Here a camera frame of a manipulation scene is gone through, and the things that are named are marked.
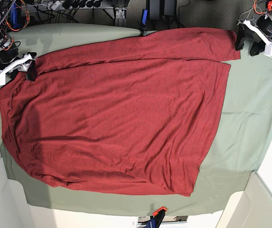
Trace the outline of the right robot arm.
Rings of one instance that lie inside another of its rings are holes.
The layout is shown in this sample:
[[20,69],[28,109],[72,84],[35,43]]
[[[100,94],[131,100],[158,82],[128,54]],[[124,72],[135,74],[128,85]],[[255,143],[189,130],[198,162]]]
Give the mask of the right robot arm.
[[19,52],[20,41],[10,34],[17,33],[30,23],[28,5],[24,0],[0,0],[0,86],[14,79],[19,73],[25,73],[26,79],[37,78],[36,52]]

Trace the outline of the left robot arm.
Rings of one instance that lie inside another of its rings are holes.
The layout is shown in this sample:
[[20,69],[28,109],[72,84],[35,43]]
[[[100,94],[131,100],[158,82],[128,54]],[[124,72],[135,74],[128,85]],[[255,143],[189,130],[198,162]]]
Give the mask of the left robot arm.
[[255,0],[253,7],[240,15],[235,49],[242,50],[246,40],[253,43],[251,56],[264,53],[272,58],[272,0]]

